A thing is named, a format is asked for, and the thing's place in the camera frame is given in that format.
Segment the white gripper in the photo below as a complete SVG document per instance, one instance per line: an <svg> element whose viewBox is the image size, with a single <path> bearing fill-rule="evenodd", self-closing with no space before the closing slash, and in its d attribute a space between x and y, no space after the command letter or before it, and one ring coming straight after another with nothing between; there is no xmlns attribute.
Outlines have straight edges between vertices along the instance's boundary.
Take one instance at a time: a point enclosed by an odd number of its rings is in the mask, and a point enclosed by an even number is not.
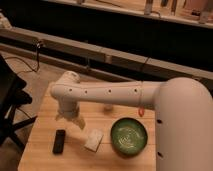
<svg viewBox="0 0 213 171"><path fill-rule="evenodd" d="M59 110L58 114L55 117L55 120L58 121L62 118L66 119L67 121L73 121L74 123L81 129L83 130L85 128L85 121L83 117L78 117L79 116L79 111L74 110L74 111L62 111Z"/></svg>

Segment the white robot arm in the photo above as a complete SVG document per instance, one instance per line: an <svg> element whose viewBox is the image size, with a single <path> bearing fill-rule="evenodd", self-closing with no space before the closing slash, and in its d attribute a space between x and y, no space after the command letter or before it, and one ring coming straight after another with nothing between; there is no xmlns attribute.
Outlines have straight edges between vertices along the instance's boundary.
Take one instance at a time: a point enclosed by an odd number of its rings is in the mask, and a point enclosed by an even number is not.
<svg viewBox="0 0 213 171"><path fill-rule="evenodd" d="M156 171L213 171L213 97L195 79L81 83L67 71L53 83L51 96L68 120L78 117L80 101L151 109Z"/></svg>

